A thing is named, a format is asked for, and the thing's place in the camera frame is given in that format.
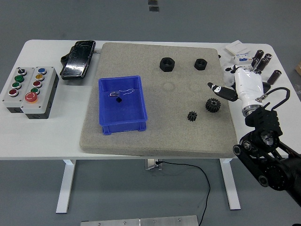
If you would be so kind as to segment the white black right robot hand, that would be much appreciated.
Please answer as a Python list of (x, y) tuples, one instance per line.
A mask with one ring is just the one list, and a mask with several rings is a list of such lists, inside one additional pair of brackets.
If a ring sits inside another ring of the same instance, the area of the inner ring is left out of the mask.
[(264, 94), (261, 76), (243, 67), (234, 73), (235, 88), (230, 89), (208, 83), (209, 88), (219, 97), (235, 102), (242, 101), (242, 114), (246, 117), (262, 106), (257, 99)]

